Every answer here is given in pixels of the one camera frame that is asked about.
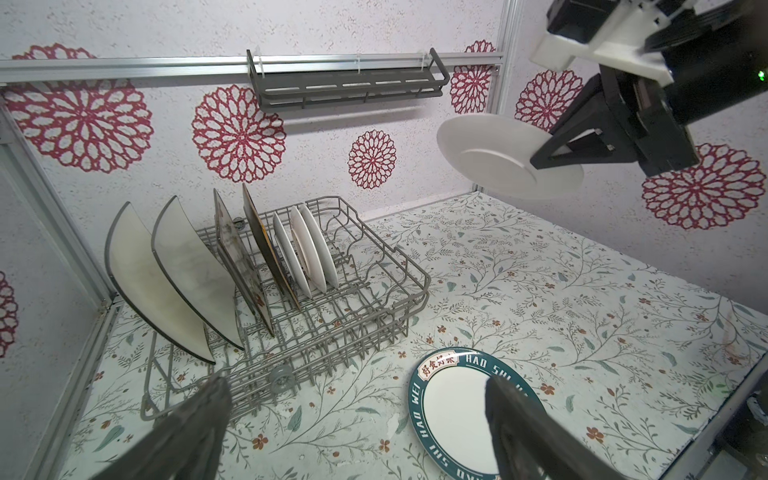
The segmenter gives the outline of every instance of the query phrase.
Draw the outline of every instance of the white speckled wall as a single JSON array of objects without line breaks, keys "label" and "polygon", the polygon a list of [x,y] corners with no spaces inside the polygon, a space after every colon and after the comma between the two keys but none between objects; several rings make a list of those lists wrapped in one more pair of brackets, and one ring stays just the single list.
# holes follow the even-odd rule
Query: white speckled wall
[{"label": "white speckled wall", "polygon": [[[10,0],[0,8],[0,58],[109,58],[243,55],[256,46],[264,55],[464,51],[496,41],[502,1]],[[453,98],[449,84],[441,98],[264,117],[245,82],[26,85],[6,90],[5,101],[99,260],[126,200],[151,228],[177,194],[203,227],[213,223],[213,188],[242,215],[240,181],[261,210],[337,194],[367,217],[471,189],[435,143],[438,126],[461,110],[452,99],[476,96],[461,85]],[[84,134],[72,123],[78,116],[91,122]]]},{"label": "white speckled wall", "polygon": [[[559,84],[553,83],[555,89],[549,97],[536,95],[536,84],[550,81],[546,75],[553,75],[528,60],[545,31],[550,3],[523,2],[509,103],[504,112],[545,130],[570,103],[573,93],[598,72],[597,65],[577,59],[571,66],[573,74],[566,75]],[[702,1],[697,8],[706,10],[720,3]],[[533,97],[533,111],[526,110],[524,102],[519,101],[521,95]],[[656,183],[645,183],[636,164],[614,164],[585,166],[584,184],[568,197],[551,201],[502,199],[668,273],[768,312],[768,198],[764,195],[768,94],[698,121],[690,131],[694,143],[700,146],[700,154],[710,157],[705,158],[709,167],[693,170],[693,176],[675,177],[681,182],[677,193],[658,190],[660,185]],[[710,148],[706,144],[726,147]],[[746,174],[740,179],[731,177],[731,165]],[[682,195],[690,195],[692,187],[712,187],[721,181],[724,186],[719,190],[736,192],[733,205],[718,205],[714,197],[698,197],[695,204],[684,209],[693,200]]]},{"label": "white speckled wall", "polygon": [[96,311],[1,174],[0,205],[0,478],[22,478]]}]

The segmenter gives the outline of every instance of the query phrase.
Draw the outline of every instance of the green-rimmed plate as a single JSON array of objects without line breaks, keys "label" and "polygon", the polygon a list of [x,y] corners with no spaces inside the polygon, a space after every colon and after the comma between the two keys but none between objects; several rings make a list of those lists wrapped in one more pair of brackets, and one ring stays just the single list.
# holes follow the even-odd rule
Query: green-rimmed plate
[{"label": "green-rimmed plate", "polygon": [[436,350],[411,375],[408,410],[429,456],[456,480],[496,480],[498,465],[485,418],[485,384],[506,378],[544,406],[520,375],[487,353],[461,347]]}]

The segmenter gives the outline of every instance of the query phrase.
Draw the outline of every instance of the plate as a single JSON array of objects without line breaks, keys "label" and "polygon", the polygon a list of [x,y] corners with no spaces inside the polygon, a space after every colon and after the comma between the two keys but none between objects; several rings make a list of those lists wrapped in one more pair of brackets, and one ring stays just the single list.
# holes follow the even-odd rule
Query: plate
[{"label": "plate", "polygon": [[299,285],[299,288],[304,292],[304,295],[307,295],[311,299],[312,290],[310,289],[310,284],[306,281],[306,276],[304,276],[304,272],[301,270],[301,264],[299,264],[299,257],[296,256],[296,251],[293,249],[293,245],[290,244],[290,240],[288,239],[288,233],[286,233],[286,229],[283,228],[283,224],[280,222],[280,217],[278,217],[277,214],[272,214],[272,226],[275,229],[277,246],[280,248],[280,252],[283,254],[283,258],[288,264],[288,271],[290,272],[291,277],[293,277],[293,281]]},{"label": "plate", "polygon": [[320,257],[317,255],[315,243],[312,241],[310,229],[306,227],[304,219],[296,206],[290,208],[290,230],[293,239],[296,241],[296,250],[299,254],[299,261],[303,262],[304,271],[312,283],[323,293],[327,291],[326,277],[323,275],[323,265],[320,263]]},{"label": "plate", "polygon": [[243,239],[235,228],[227,206],[221,200],[218,190],[214,188],[214,205],[216,207],[216,242],[224,267],[230,272],[245,303],[254,315],[261,317],[264,326],[272,336],[275,335],[272,326],[270,308],[266,306],[266,296],[261,290],[259,275],[250,259]]},{"label": "plate", "polygon": [[126,202],[114,218],[104,247],[107,274],[125,302],[166,340],[215,363],[203,320],[184,302],[152,254],[152,236]]},{"label": "plate", "polygon": [[259,212],[256,211],[256,206],[253,205],[253,199],[251,199],[245,184],[243,184],[243,209],[245,210],[245,218],[248,219],[248,224],[250,225],[250,231],[253,233],[253,239],[256,241],[259,250],[261,250],[266,266],[269,267],[270,273],[272,273],[272,278],[275,279],[275,283],[281,292],[288,292],[293,304],[298,308],[299,299],[296,298],[296,294],[288,284],[286,274],[283,272],[283,268],[280,266],[280,262],[275,255],[275,250],[272,248],[270,236],[266,234],[266,228],[261,223]]},{"label": "plate", "polygon": [[320,257],[320,264],[323,266],[323,273],[325,274],[328,283],[335,288],[339,288],[339,274],[336,273],[336,265],[333,263],[333,257],[331,257],[331,251],[328,250],[328,243],[323,238],[323,231],[320,229],[320,225],[315,221],[315,217],[310,212],[310,209],[305,204],[299,205],[299,212],[304,218],[304,223],[310,229],[310,235],[312,236],[312,242],[315,244],[315,249]]},{"label": "plate", "polygon": [[461,347],[436,350],[414,369],[408,410],[416,436],[442,470],[456,480],[496,480],[498,465],[485,417],[485,384],[491,375],[513,382],[544,410],[514,370],[487,353]]},{"label": "plate", "polygon": [[493,114],[459,115],[437,130],[440,151],[460,174],[496,193],[529,200],[573,193],[584,180],[581,165],[542,170],[531,165],[550,138],[533,125]]},{"label": "plate", "polygon": [[227,342],[242,349],[235,317],[235,282],[197,235],[176,196],[154,223],[152,253],[190,308]]}]

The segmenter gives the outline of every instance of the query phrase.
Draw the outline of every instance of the red medallion print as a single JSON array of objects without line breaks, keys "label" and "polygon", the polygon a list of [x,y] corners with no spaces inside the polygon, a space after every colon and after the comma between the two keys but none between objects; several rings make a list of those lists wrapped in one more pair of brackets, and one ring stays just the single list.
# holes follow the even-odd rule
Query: red medallion print
[{"label": "red medallion print", "polygon": [[[14,59],[93,58],[82,48],[33,45]],[[154,133],[144,94],[128,80],[23,84],[5,91],[11,116],[43,157],[110,173],[141,160]]]},{"label": "red medallion print", "polygon": [[701,163],[643,182],[646,207],[657,218],[688,230],[724,227],[744,218],[766,191],[766,175],[746,151],[701,144]]},{"label": "red medallion print", "polygon": [[549,131],[581,91],[582,80],[572,70],[536,74],[515,105],[515,118]]},{"label": "red medallion print", "polygon": [[208,169],[233,182],[262,180],[286,150],[283,119],[261,111],[251,88],[232,85],[206,94],[192,128]]},{"label": "red medallion print", "polygon": [[395,170],[396,150],[392,138],[379,130],[357,137],[349,151],[349,175],[358,187],[376,188]]},{"label": "red medallion print", "polygon": [[0,272],[0,359],[5,357],[8,347],[16,341],[16,310],[18,305],[13,296],[13,288],[8,285],[5,273]]},{"label": "red medallion print", "polygon": [[[495,51],[490,41],[478,40],[465,51]],[[453,68],[451,105],[457,114],[485,111],[491,87],[491,65],[462,65]]]}]

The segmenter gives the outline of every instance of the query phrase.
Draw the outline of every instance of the floral tablecloth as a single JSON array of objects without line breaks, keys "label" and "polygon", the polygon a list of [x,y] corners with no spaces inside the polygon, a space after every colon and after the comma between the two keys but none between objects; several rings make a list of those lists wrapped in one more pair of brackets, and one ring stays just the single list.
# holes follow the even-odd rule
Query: floral tablecloth
[{"label": "floral tablecloth", "polygon": [[[426,353],[468,346],[512,366],[619,472],[656,479],[768,349],[765,315],[484,194],[371,227],[430,273],[427,307],[407,338],[230,427],[220,478],[446,478],[409,425],[406,382]],[[150,431],[151,337],[123,305],[61,478],[93,475]],[[179,357],[180,384],[204,374]]]}]

